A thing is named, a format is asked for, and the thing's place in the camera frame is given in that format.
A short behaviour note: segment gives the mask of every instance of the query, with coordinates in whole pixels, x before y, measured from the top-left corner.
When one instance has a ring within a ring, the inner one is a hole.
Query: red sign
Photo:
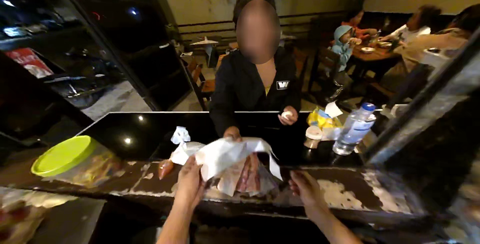
[[[5,54],[19,63],[31,74],[37,78],[42,78],[47,75],[52,75],[52,70],[45,65],[45,63],[35,54],[30,48],[20,48],[13,51],[5,52]]]

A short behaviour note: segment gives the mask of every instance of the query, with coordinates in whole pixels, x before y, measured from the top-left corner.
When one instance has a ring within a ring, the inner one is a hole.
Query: green lid
[[[87,135],[72,137],[48,149],[32,165],[32,173],[42,177],[62,174],[93,153],[98,142]]]

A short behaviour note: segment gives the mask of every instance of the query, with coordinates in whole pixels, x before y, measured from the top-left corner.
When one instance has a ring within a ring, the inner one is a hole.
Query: plastic container
[[[33,174],[87,188],[110,179],[119,169],[113,152],[87,135],[76,136],[48,149],[33,163]]]
[[[309,149],[316,149],[322,136],[322,130],[318,126],[309,126],[305,131],[305,143],[303,145]]]
[[[349,155],[352,153],[375,123],[374,110],[375,105],[365,102],[360,109],[350,113],[345,120],[345,125],[343,125],[338,139],[333,145],[333,152],[338,155]]]

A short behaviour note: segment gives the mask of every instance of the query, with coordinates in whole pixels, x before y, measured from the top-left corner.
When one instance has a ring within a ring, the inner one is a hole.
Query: black jacket
[[[255,64],[243,57],[239,50],[222,59],[210,103],[210,117],[220,137],[228,127],[238,127],[234,111],[283,112],[286,106],[293,106],[300,112],[301,89],[293,57],[279,47],[274,62],[276,75],[266,95]]]

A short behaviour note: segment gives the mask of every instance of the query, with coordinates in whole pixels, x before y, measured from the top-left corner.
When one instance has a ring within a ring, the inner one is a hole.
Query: yellow bag
[[[326,112],[316,107],[313,112],[308,115],[307,123],[310,126],[318,126],[320,128],[341,128],[342,123],[338,118],[331,118]]]

